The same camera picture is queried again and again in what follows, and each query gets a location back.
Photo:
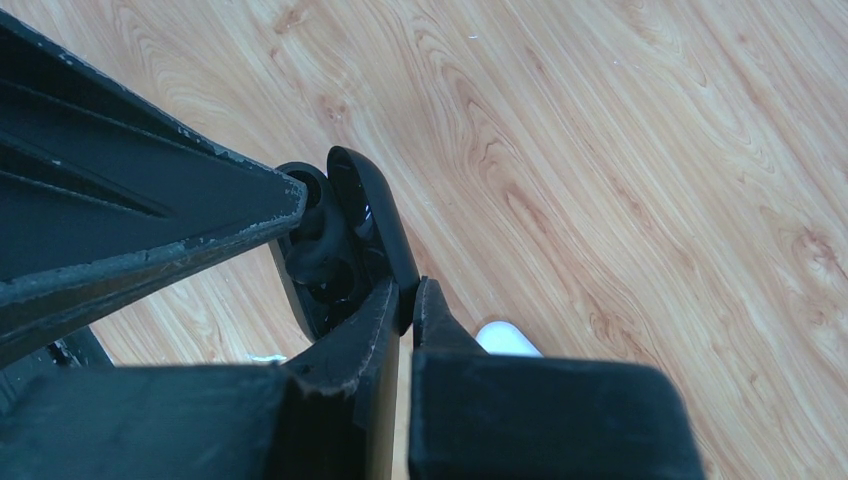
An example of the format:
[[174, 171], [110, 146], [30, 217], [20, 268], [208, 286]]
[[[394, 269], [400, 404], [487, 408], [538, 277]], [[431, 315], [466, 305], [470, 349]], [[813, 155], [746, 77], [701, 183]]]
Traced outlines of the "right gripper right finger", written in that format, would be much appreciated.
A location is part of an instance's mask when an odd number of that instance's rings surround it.
[[490, 354], [430, 278], [412, 327], [412, 478], [704, 477], [684, 402], [658, 369]]

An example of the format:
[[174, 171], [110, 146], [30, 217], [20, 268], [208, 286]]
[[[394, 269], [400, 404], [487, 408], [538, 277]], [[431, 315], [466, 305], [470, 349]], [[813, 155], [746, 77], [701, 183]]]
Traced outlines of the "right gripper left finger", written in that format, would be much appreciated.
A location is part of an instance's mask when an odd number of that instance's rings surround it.
[[387, 479], [399, 290], [283, 364], [71, 368], [1, 420], [5, 479]]

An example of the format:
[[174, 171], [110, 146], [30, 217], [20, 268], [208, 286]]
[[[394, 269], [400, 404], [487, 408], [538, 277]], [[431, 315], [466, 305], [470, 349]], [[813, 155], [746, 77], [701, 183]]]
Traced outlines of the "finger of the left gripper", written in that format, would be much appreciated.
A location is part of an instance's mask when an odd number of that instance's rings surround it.
[[1, 365], [156, 292], [290, 232], [298, 213], [276, 215], [77, 265], [1, 282]]
[[218, 146], [9, 13], [1, 16], [1, 279], [276, 237], [301, 182]]

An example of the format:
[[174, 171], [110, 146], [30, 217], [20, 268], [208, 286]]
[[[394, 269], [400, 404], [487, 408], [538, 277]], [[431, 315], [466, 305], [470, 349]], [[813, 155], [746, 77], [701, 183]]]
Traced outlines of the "white earbud charging case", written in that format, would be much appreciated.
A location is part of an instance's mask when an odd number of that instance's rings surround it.
[[512, 323], [493, 321], [475, 335], [476, 342], [489, 354], [542, 357], [539, 349]]

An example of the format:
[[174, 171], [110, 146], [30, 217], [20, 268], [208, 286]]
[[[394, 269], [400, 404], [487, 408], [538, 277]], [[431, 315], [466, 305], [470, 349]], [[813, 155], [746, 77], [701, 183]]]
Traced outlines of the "black earbud charging case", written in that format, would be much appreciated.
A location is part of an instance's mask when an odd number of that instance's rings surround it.
[[286, 272], [285, 255], [296, 240], [294, 231], [269, 245], [294, 317], [311, 341], [317, 341], [351, 317], [382, 280], [399, 289], [399, 333], [411, 322], [420, 275], [387, 180], [361, 153], [332, 147], [326, 168], [289, 162], [279, 171], [303, 183], [306, 209], [337, 204], [345, 218], [345, 239], [338, 270], [327, 283], [296, 284]]

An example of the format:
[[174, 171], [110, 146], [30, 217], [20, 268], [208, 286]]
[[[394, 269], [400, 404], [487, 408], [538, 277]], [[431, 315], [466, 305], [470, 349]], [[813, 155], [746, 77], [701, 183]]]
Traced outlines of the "black earbud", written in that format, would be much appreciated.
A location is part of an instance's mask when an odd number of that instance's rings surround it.
[[338, 270], [339, 251], [345, 239], [345, 218], [335, 203], [319, 204], [305, 211], [294, 231], [296, 240], [285, 255], [285, 269], [300, 285], [330, 282]]

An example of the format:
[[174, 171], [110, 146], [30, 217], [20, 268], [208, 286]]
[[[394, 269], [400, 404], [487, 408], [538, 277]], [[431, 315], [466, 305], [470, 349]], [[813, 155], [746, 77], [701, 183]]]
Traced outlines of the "white scrap on table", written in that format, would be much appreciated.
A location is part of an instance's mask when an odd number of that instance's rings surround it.
[[248, 360], [256, 363], [267, 363], [267, 364], [282, 364], [285, 363], [288, 358], [281, 354], [272, 354], [272, 355], [254, 355], [248, 354], [246, 356]]

